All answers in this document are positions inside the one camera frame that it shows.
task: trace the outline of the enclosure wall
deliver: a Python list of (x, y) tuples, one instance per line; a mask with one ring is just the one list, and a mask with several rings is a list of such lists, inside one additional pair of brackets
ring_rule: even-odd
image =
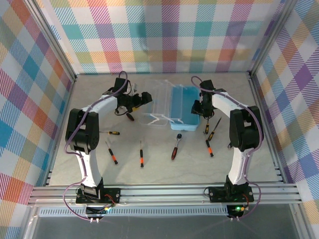
[(245, 72), (285, 0), (37, 0), (79, 73)]
[(256, 83), (288, 182), (319, 238), (319, 1), (299, 0)]
[(0, 239), (16, 238), (71, 80), (22, 0), (0, 0)]

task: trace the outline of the plastic container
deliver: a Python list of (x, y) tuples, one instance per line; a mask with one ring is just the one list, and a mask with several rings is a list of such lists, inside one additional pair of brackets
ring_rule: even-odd
[[(175, 104), (179, 105), (171, 115), (171, 97), (172, 90), (178, 88), (175, 92)], [(153, 126), (165, 126), (168, 121), (180, 121), (182, 115), (182, 86), (173, 85), (168, 80), (148, 80), (142, 87), (142, 92), (149, 92), (152, 96), (152, 102), (141, 106), (141, 116), (139, 123)]]
[[(179, 98), (182, 93), (182, 107), (180, 109)], [(173, 130), (195, 131), (200, 123), (199, 115), (191, 113), (191, 108), (195, 100), (199, 100), (199, 89), (195, 86), (183, 86), (172, 89), (171, 114), (181, 112), (180, 120), (170, 121), (170, 128)]]

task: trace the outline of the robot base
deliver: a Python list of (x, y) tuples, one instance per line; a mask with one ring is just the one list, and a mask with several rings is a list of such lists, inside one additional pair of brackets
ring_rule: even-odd
[(77, 196), (76, 196), (76, 204), (95, 204), (95, 203), (101, 203), (101, 204), (112, 204), (112, 200), (105, 195), (109, 195), (112, 197), (113, 201), (115, 203), (120, 202), (120, 196), (121, 196), (121, 189), (120, 188), (103, 188), (101, 190), (102, 197), (100, 199), (89, 197), (83, 195), (83, 191), (81, 189), (77, 190)]
[(245, 203), (254, 201), (251, 187), (248, 183), (233, 185), (228, 175), (224, 187), (208, 187), (208, 195), (211, 203)]

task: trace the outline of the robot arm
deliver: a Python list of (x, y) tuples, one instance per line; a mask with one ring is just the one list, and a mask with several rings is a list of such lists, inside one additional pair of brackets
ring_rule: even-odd
[[(114, 87), (103, 93), (101, 98), (116, 92), (124, 84), (124, 82), (125, 79), (116, 78)], [(127, 84), (120, 92), (100, 101), (91, 108), (83, 124), (85, 128), (80, 128), (70, 143), (71, 149), (83, 156), (84, 165), (82, 164), (81, 158), (77, 155), (82, 179), (85, 177), (86, 171), (86, 178), (81, 184), (83, 195), (96, 198), (98, 200), (104, 197), (104, 195), (101, 194), (103, 189), (103, 178), (98, 169), (95, 151), (99, 143), (99, 123), (103, 121), (109, 112), (113, 112), (119, 107), (126, 107), (127, 112), (130, 113), (133, 111), (133, 108), (138, 108), (151, 101), (152, 97), (147, 92), (143, 92), (141, 97), (138, 94), (135, 94), (135, 90), (132, 88), (130, 81), (127, 80)], [(80, 110), (72, 109), (70, 111), (65, 135), (66, 141), (68, 141), (71, 134), (75, 131), (88, 108), (89, 106)]]
[[(223, 200), (236, 201), (242, 194), (247, 194), (250, 187), (246, 182), (244, 170), (245, 160), (248, 158), (248, 153), (257, 148), (259, 145), (259, 132), (256, 122), (246, 109), (235, 104), (235, 100), (231, 98), (224, 89), (215, 89), (211, 80), (203, 81), (200, 87), (205, 90), (214, 92), (201, 91), (201, 101), (195, 101), (192, 107), (192, 113), (201, 115), (205, 118), (212, 117), (215, 109), (220, 109), (225, 115), (230, 118), (229, 139), (234, 146), (234, 155), (232, 167), (226, 177), (225, 195), (217, 195), (218, 202)], [(257, 106), (246, 106), (257, 118), (262, 129), (260, 112)]]

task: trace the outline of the clear plastic tray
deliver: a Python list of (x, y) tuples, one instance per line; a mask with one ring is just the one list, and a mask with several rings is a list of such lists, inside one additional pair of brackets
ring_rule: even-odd
[[(174, 88), (174, 104), (180, 105), (171, 112), (172, 89)], [(141, 106), (139, 122), (153, 126), (165, 126), (170, 122), (180, 122), (182, 116), (182, 85), (173, 85), (168, 80), (148, 80), (141, 91), (151, 94), (153, 101)]]

